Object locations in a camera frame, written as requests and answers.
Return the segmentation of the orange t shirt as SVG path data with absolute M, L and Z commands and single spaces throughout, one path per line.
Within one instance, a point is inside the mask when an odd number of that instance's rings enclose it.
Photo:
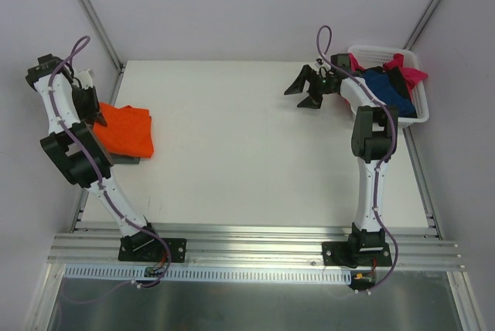
M 94 124 L 93 132 L 116 155 L 150 159 L 154 154 L 152 117 L 149 109 L 100 103 L 106 125 Z

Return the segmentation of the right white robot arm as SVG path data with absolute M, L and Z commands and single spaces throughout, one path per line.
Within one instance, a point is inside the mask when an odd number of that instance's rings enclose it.
M 338 94 L 350 104 L 354 118 L 350 147 L 359 169 L 357 213 L 346 240 L 322 244 L 324 264 L 391 267 L 386 241 L 390 232 L 384 225 L 382 210 L 384 180 L 397 148 L 398 110 L 381 101 L 365 79 L 351 70 L 347 54 L 304 65 L 285 94 L 302 92 L 307 96 L 298 104 L 300 108 L 319 109 L 324 96 Z

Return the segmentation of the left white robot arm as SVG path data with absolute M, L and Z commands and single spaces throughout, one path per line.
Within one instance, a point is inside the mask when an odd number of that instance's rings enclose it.
M 186 239 L 160 237 L 112 175 L 110 154 L 93 131 L 105 120 L 91 71 L 77 72 L 69 61 L 47 54 L 27 70 L 26 81 L 42 98 L 47 115 L 43 151 L 68 183 L 95 196 L 113 217 L 121 234 L 118 260 L 183 263 Z

